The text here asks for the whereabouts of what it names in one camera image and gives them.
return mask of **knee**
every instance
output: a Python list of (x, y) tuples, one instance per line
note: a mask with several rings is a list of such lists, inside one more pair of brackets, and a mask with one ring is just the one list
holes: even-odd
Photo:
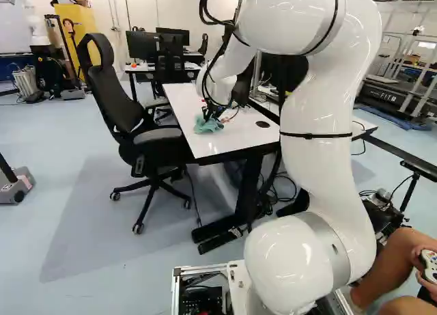
[(381, 307), (378, 315), (411, 314), (410, 311), (414, 309), (416, 302), (417, 298), (410, 296), (393, 299)]
[(419, 235), (420, 233), (412, 228), (398, 228), (390, 235), (388, 243), (397, 246), (413, 247), (416, 245)]

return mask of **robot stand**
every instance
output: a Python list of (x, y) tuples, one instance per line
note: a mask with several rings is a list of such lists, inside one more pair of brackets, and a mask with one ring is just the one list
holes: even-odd
[(34, 185), (27, 167), (12, 169), (0, 154), (0, 204), (19, 204)]

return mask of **floor mat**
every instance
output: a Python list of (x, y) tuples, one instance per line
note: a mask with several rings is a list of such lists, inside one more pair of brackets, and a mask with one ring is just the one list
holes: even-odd
[[(192, 175), (194, 184), (198, 186), (195, 176)], [(184, 210), (181, 199), (162, 189), (155, 193), (144, 232), (135, 236), (131, 229), (149, 188), (124, 193), (118, 202), (109, 199), (113, 187), (132, 182), (129, 166), (117, 158), (91, 156), (85, 161), (42, 265), (41, 282), (99, 269), (191, 240), (191, 230), (197, 227), (194, 203), (191, 210)], [(187, 179), (173, 185), (191, 195)], [(208, 201), (204, 187), (197, 190), (202, 221), (222, 217), (226, 209)]]

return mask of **chair base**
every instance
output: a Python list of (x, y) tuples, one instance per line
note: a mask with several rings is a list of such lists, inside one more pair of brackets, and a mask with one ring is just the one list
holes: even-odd
[(111, 200), (118, 201), (121, 198), (122, 192), (128, 192), (128, 191), (134, 191), (143, 187), (150, 187), (149, 193), (147, 195), (147, 198), (144, 203), (144, 207), (141, 210), (141, 213), (135, 222), (135, 224), (132, 227), (132, 232), (135, 234), (141, 234), (144, 231), (144, 218), (147, 215), (147, 212), (149, 210), (150, 204), (152, 203), (153, 196), (159, 188), (166, 190), (168, 193), (173, 194), (174, 196), (184, 200), (182, 206), (185, 209), (191, 209), (191, 197), (178, 191), (174, 187), (172, 187), (170, 184), (167, 184), (164, 182), (165, 179), (171, 178), (171, 181), (181, 179), (180, 177), (180, 168), (176, 168), (174, 170), (171, 170), (170, 172), (167, 172), (163, 175), (160, 175), (156, 178), (148, 178), (145, 180), (142, 180), (140, 182), (136, 182), (134, 184), (128, 185), (126, 187), (116, 187), (113, 192), (110, 195)]
[(170, 117), (171, 115), (173, 115), (173, 111), (171, 109), (157, 109), (156, 113), (157, 114), (164, 113), (163, 115), (160, 115), (159, 117), (157, 117), (155, 119), (155, 123), (157, 123), (157, 124), (159, 124), (159, 122), (161, 120), (163, 120), (164, 118), (167, 118), (167, 117)]

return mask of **person's hand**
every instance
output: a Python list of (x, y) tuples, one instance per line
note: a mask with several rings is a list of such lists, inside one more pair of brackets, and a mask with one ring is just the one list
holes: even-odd
[(422, 272), (419, 271), (416, 272), (416, 278), (418, 283), (429, 291), (431, 298), (437, 302), (437, 284), (428, 282), (422, 277)]
[(437, 253), (437, 242), (436, 245), (418, 245), (417, 247), (413, 248), (411, 251), (411, 263), (416, 267), (420, 272), (423, 272), (425, 270), (425, 267), (419, 260), (419, 256), (422, 252), (422, 250), (430, 250)]

